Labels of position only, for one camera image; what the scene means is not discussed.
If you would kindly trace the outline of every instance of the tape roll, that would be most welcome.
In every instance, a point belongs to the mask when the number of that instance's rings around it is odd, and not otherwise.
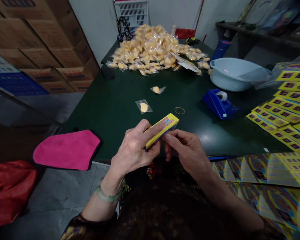
[[[217,92],[216,95],[217,95],[217,96],[218,96],[218,95],[221,95],[221,96],[222,96],[221,102],[227,100],[227,98],[228,98],[228,95],[227,95],[226,92]]]

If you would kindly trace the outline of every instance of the dark green tabletop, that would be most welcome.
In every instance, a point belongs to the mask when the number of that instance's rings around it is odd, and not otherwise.
[[[109,55],[117,46],[115,43],[103,61],[111,60]],[[212,54],[212,49],[203,43],[195,47]],[[203,76],[197,76],[185,68],[178,71],[167,69],[149,77],[142,76],[139,71],[121,72],[114,69],[113,72],[113,80],[106,80],[101,72],[98,73],[60,132],[90,129],[95,133],[101,139],[102,146],[94,161],[111,159],[125,131],[135,127],[141,119],[155,124],[169,113],[179,118],[178,129],[200,137],[207,155],[265,153],[264,148],[270,152],[291,151],[245,117],[251,109],[269,100],[274,89],[251,88],[244,92],[227,92],[228,99],[241,110],[231,119],[220,120],[201,101],[209,89],[217,88],[206,71],[203,71]],[[150,90],[153,86],[167,88],[159,95]],[[142,99],[146,99],[153,112],[141,114],[135,101]],[[176,114],[175,107],[182,107],[185,114]]]

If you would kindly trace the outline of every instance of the pink cloth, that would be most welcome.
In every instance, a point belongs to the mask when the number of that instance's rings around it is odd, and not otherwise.
[[[34,150],[33,160],[55,168],[88,170],[100,142],[90,130],[50,136]]]

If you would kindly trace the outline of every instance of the green bracelet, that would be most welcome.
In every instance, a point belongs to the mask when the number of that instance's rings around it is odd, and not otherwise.
[[[99,198],[101,198],[103,201],[109,202],[109,203],[117,201],[122,195],[123,187],[121,187],[121,190],[117,195],[107,196],[107,195],[104,194],[104,192],[101,189],[102,180],[103,180],[103,178],[101,178],[101,180],[98,182],[98,186],[97,186],[97,189],[96,189],[96,193],[99,196]]]

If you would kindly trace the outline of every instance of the right hand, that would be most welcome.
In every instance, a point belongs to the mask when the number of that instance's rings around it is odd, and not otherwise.
[[[212,165],[203,150],[198,135],[182,130],[168,132],[163,138],[166,160],[171,159],[171,148],[177,151],[183,168],[192,176],[210,172]]]

